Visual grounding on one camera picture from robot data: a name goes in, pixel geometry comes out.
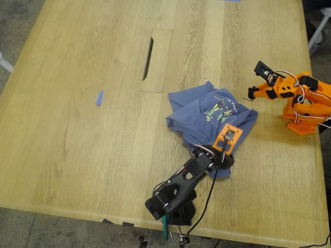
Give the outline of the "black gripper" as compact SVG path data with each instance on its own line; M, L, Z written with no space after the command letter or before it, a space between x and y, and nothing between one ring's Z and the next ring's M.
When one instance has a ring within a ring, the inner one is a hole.
M230 169L234 163L234 158L231 154L227 155L226 153L217 150L209 152L208 157L212 161L207 169L208 172Z

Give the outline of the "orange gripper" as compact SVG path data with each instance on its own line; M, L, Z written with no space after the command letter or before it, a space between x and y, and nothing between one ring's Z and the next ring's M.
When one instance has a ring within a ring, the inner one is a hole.
M296 80L292 76L273 75L270 77L270 85L262 83L258 86L248 88L248 98L254 100L255 98L266 99L285 99L294 97L299 93L299 88L295 86Z

